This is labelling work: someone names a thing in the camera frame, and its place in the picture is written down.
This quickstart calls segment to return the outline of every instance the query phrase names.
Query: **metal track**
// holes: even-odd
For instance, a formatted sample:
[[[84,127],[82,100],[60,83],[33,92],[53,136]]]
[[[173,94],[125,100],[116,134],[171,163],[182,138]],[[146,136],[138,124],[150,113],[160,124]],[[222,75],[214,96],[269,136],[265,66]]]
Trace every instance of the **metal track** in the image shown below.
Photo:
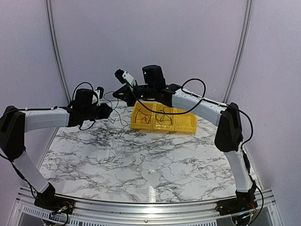
[[[261,206],[261,196],[256,193],[259,207]],[[264,207],[275,205],[275,199],[271,190],[263,191]],[[202,223],[214,222],[219,218],[228,218],[229,215],[219,216],[215,211],[216,202],[221,200],[208,200],[200,202],[186,203],[124,203],[124,202],[104,202],[96,200],[86,200],[72,197],[75,200],[74,211],[70,216],[69,225],[83,225],[89,222],[97,225],[176,225],[198,226]],[[33,205],[34,198],[28,188],[22,187],[17,197],[18,207],[27,206],[42,211],[43,209]]]
[[[58,50],[57,40],[56,40],[56,34],[55,34],[55,26],[54,26],[54,20],[53,20],[53,13],[52,13],[52,6],[51,6],[51,0],[45,0],[45,6],[46,6],[46,13],[47,13],[47,21],[48,21],[48,27],[49,27],[49,33],[50,33],[50,39],[51,39],[51,46],[53,49],[53,53],[55,56],[55,63],[57,66],[57,71],[59,74],[59,78],[61,81],[61,85],[63,88],[64,96],[67,103],[71,102],[71,96],[69,92],[69,88],[67,85],[67,80],[65,77],[65,73],[63,70],[63,65],[60,57],[60,52]]]
[[[241,58],[242,58],[243,52],[245,50],[246,41],[247,41],[247,37],[248,37],[248,33],[249,33],[252,9],[253,9],[253,0],[247,0],[245,17],[244,17],[244,22],[243,22],[243,29],[241,31],[238,51],[236,54],[236,59],[235,59],[234,66],[232,69],[231,77],[230,77],[230,80],[229,80],[229,83],[227,86],[226,93],[224,95],[224,99],[223,99],[224,103],[229,102],[229,99],[232,94],[234,84],[235,84],[235,81],[236,81],[236,78],[238,75]]]

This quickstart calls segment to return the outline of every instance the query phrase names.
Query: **metal frame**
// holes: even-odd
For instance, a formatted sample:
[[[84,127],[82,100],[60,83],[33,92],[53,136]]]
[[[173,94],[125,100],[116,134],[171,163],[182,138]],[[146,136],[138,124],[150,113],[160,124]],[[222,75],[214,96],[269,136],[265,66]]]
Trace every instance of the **metal frame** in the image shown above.
[[[234,88],[235,81],[238,76],[238,70],[240,67],[242,55],[245,50],[246,41],[247,41],[247,37],[248,37],[248,33],[249,33],[252,10],[253,10],[253,0],[247,0],[246,10],[245,10],[245,18],[244,18],[244,22],[243,22],[243,28],[241,31],[238,51],[236,54],[236,59],[235,59],[234,65],[233,65],[233,69],[232,69],[231,77],[230,77],[230,80],[229,80],[229,83],[228,83],[228,86],[226,89],[226,93],[224,95],[224,99],[223,99],[224,103],[229,102],[229,99],[231,97],[231,94],[232,94],[232,91]]]
[[[70,198],[70,196],[67,195],[58,195]],[[261,207],[260,193],[257,192],[255,195],[259,207]],[[272,191],[270,189],[265,190],[263,191],[263,195],[264,207],[269,208],[274,226],[282,226],[279,221]],[[215,210],[216,203],[221,199],[200,202],[149,204],[105,202],[76,197],[72,198],[75,200],[75,208],[73,214],[69,216],[70,223],[68,224],[72,226],[84,226],[85,222],[91,223],[91,225],[94,224],[94,226],[146,225],[146,223],[148,225],[177,224],[178,226],[201,226],[203,223],[208,223],[209,225],[209,223],[213,222],[214,226],[216,219],[230,217],[230,215],[219,216],[219,213]],[[29,214],[47,219],[47,214],[51,211],[36,207],[33,203],[34,198],[32,197],[30,189],[21,187],[8,226],[18,225],[22,212],[28,213],[29,211]]]
[[[53,49],[54,57],[55,57],[55,63],[57,66],[58,75],[61,81],[61,85],[63,88],[63,92],[65,95],[65,99],[67,103],[71,102],[71,95],[67,84],[67,79],[63,70],[63,65],[60,57],[60,52],[57,45],[56,40],[56,34],[55,34],[55,27],[54,27],[54,19],[53,19],[53,13],[52,13],[52,5],[51,0],[45,0],[45,6],[46,6],[46,13],[47,13],[47,22],[49,27],[49,33],[51,38],[51,46]]]

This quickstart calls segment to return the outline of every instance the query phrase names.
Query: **yellow container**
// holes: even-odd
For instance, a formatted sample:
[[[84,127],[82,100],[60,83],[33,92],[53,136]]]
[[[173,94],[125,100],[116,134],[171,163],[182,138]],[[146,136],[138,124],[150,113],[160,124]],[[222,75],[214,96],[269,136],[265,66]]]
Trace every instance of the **yellow container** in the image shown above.
[[[156,102],[143,102],[145,106],[156,112],[181,113],[184,110],[170,108]],[[138,101],[131,115],[131,128],[164,132],[195,133],[197,131],[197,117],[192,113],[180,115],[166,115],[153,113],[144,108]]]

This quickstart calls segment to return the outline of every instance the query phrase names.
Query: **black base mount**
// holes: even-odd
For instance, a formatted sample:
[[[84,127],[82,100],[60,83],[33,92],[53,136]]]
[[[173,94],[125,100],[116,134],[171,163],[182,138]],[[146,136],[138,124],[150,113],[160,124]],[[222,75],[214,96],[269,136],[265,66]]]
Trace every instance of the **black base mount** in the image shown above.
[[[58,211],[64,206],[67,206],[68,208],[64,210],[64,213],[72,214],[74,209],[74,200],[56,196],[55,188],[49,183],[48,188],[43,193],[37,194],[34,205],[52,211]]]
[[[221,216],[252,210],[258,207],[254,195],[255,190],[256,183],[253,181],[253,185],[248,192],[236,191],[236,198],[218,201],[215,210],[218,211]]]

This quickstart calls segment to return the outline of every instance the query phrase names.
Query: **camera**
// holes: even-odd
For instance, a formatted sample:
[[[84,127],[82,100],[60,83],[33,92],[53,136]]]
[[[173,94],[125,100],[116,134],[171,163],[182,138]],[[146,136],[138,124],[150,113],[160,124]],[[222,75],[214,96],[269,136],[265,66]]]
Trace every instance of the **camera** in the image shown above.
[[[144,81],[152,89],[159,90],[166,87],[162,68],[158,65],[149,65],[142,68]]]

